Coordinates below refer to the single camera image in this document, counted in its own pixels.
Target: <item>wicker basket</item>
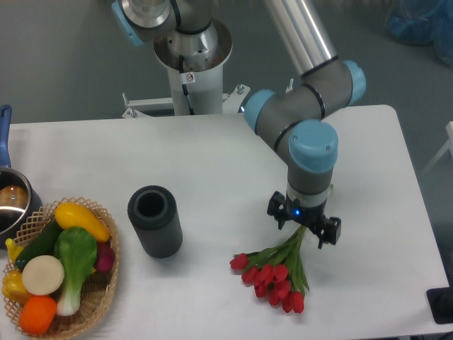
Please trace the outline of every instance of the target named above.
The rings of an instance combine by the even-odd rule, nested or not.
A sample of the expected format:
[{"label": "wicker basket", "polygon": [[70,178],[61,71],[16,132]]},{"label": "wicker basket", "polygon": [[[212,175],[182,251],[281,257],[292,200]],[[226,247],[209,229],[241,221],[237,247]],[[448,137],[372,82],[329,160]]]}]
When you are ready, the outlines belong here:
[{"label": "wicker basket", "polygon": [[[115,264],[109,273],[93,273],[84,282],[81,291],[81,304],[76,314],[69,317],[56,316],[50,325],[49,330],[42,336],[31,336],[22,331],[18,325],[19,316],[22,307],[14,301],[4,297],[6,315],[11,319],[11,322],[16,326],[16,330],[39,339],[70,339],[92,327],[107,311],[110,302],[115,294],[115,287],[118,277],[118,269],[120,265],[120,245],[118,241],[117,229],[115,221],[101,205],[85,198],[63,198],[61,201],[55,201],[52,204],[47,204],[41,207],[39,211],[34,212],[21,226],[21,230],[17,232],[14,242],[17,245],[25,246],[34,239],[53,218],[55,208],[63,202],[75,202],[83,205],[91,210],[110,230],[112,235],[110,246],[115,251]],[[14,269],[11,260],[6,265],[5,274]]]}]

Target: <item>pot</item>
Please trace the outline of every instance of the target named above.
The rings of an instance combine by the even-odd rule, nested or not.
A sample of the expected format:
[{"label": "pot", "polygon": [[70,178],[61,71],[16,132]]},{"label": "pot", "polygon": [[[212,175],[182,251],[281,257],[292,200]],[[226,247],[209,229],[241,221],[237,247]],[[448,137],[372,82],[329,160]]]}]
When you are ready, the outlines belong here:
[{"label": "pot", "polygon": [[10,105],[0,108],[0,249],[6,248],[6,239],[15,238],[27,217],[42,205],[29,180],[11,168],[8,136],[12,112]]}]

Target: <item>cucumber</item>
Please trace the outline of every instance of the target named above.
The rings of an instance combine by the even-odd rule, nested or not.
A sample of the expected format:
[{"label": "cucumber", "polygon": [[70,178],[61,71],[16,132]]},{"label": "cucumber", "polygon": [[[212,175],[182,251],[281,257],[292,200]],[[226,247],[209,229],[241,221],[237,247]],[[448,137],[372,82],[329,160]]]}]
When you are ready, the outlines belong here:
[{"label": "cucumber", "polygon": [[15,262],[17,269],[23,270],[27,263],[35,257],[52,255],[54,252],[54,245],[62,231],[63,229],[58,225],[55,219],[50,221],[49,224],[41,230],[41,233],[39,233],[39,235],[17,256]]}]

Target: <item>yellow squash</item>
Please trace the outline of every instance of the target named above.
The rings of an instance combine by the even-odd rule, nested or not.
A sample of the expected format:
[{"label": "yellow squash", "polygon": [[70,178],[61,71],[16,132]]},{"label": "yellow squash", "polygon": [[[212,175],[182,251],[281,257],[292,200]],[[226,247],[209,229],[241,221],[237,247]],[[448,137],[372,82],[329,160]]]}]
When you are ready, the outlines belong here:
[{"label": "yellow squash", "polygon": [[55,208],[55,219],[63,229],[81,227],[93,235],[97,242],[110,239],[108,228],[88,209],[73,202],[60,203]]}]

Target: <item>white table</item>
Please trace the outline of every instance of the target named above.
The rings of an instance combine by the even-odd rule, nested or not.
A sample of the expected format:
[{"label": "white table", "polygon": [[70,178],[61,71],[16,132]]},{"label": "white table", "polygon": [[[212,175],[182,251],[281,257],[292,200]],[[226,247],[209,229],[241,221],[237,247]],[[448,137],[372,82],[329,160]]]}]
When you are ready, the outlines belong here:
[{"label": "white table", "polygon": [[[45,203],[83,196],[115,218],[120,278],[107,315],[82,338],[361,339],[448,332],[425,292],[448,285],[398,118],[388,106],[347,108],[326,119],[339,157],[326,214],[343,221],[336,246],[302,256],[311,291],[302,315],[255,297],[229,270],[231,255],[283,241],[266,215],[287,168],[240,115],[20,124],[13,168]],[[169,259],[143,251],[126,207],[157,184],[176,197],[184,241]],[[0,252],[0,266],[6,252]],[[0,339],[19,339],[0,314]]]}]

